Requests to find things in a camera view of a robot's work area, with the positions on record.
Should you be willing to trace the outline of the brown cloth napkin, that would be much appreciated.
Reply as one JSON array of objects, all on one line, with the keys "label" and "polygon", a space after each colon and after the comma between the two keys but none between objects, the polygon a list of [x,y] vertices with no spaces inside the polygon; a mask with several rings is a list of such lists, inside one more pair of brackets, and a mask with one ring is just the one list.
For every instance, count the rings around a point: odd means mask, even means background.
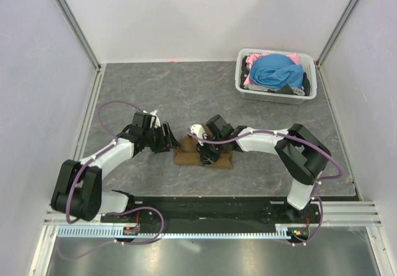
[{"label": "brown cloth napkin", "polygon": [[[234,128],[229,123],[213,123],[208,121],[207,123],[201,123],[208,133],[207,140],[209,141],[222,141],[227,140],[232,134]],[[196,144],[198,141],[189,135],[181,139],[181,147],[176,149],[174,153],[174,164],[180,166],[201,166],[200,156],[196,150]],[[232,169],[233,168],[233,145],[231,148],[231,166],[203,166],[214,169]]]}]

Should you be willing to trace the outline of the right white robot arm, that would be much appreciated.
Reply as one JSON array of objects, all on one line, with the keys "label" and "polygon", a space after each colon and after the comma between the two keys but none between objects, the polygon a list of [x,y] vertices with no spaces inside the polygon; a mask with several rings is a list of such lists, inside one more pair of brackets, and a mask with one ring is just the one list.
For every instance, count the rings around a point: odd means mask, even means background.
[{"label": "right white robot arm", "polygon": [[204,125],[191,125],[189,135],[197,141],[202,164],[213,164],[222,152],[262,152],[277,155],[289,174],[292,185],[284,206],[288,221],[306,216],[314,184],[322,174],[331,152],[302,124],[282,130],[260,130],[245,125],[236,128],[216,115]]}]

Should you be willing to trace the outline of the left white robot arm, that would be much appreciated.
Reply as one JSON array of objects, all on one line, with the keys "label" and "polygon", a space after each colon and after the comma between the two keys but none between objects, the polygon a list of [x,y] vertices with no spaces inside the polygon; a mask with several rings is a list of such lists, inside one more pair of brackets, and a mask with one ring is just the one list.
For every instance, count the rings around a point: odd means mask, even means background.
[{"label": "left white robot arm", "polygon": [[137,112],[131,124],[107,146],[86,158],[69,159],[61,165],[50,206],[64,213],[68,223],[91,221],[98,214],[108,213],[129,222],[136,215],[132,195],[121,190],[103,191],[103,178],[146,148],[157,154],[180,146],[168,123],[161,123],[154,112]]}]

